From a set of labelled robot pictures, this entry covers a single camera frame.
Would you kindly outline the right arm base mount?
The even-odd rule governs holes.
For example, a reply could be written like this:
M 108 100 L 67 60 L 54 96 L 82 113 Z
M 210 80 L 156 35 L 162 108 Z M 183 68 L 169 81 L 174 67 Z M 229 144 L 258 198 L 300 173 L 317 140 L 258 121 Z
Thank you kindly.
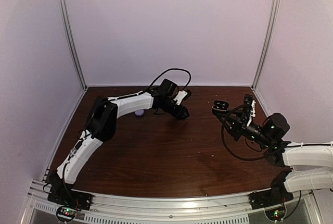
M 293 200 L 293 194 L 287 192 L 284 182 L 289 172 L 280 172 L 271 182 L 270 189 L 252 192 L 248 195 L 252 209 L 266 208 Z

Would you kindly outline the black earbud charging case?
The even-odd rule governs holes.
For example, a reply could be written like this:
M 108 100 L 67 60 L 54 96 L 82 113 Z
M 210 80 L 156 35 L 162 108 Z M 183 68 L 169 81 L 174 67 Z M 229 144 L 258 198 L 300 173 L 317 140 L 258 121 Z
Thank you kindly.
M 212 106 L 212 113 L 216 114 L 226 114 L 228 112 L 229 103 L 226 101 L 216 100 Z

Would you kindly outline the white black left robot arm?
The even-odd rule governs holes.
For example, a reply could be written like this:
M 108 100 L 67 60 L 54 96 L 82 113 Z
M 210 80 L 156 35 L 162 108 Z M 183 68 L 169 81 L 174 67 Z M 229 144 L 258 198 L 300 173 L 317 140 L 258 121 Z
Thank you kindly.
M 55 198 L 63 205 L 73 203 L 75 195 L 70 189 L 78 174 L 93 153 L 113 138 L 120 117 L 140 110 L 161 109 L 177 120 L 188 118 L 188 109 L 182 102 L 191 96 L 191 91 L 183 89 L 174 94 L 175 89 L 177 84 L 164 79 L 159 86 L 137 93 L 97 97 L 75 146 L 49 177 Z

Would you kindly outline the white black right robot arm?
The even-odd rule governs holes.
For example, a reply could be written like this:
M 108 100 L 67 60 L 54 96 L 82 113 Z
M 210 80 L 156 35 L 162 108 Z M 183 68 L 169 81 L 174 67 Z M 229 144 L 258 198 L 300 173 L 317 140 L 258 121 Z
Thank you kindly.
M 240 105 L 232 110 L 223 102 L 214 105 L 212 113 L 221 122 L 221 131 L 227 131 L 238 141 L 241 137 L 259 145 L 261 158 L 277 167 L 290 167 L 272 183 L 267 200 L 279 203 L 288 193 L 303 190 L 332 190 L 332 142 L 297 143 L 284 141 L 290 126 L 280 113 L 267 117 L 263 125 L 254 123 L 250 105 Z

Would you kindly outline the lilac earbud charging case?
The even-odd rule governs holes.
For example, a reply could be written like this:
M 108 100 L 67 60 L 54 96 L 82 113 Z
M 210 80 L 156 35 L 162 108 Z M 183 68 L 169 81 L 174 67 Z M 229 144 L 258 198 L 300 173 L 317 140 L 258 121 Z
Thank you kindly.
M 145 114 L 145 110 L 144 109 L 135 111 L 135 116 L 137 116 L 137 117 L 141 117 L 144 114 Z

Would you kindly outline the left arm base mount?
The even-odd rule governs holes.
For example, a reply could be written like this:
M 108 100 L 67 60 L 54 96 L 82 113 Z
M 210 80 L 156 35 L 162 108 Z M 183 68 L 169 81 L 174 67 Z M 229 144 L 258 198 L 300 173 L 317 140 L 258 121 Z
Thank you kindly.
M 63 183 L 57 173 L 49 177 L 51 186 L 47 200 L 73 209 L 90 210 L 92 195 L 89 193 L 72 190 L 72 185 Z

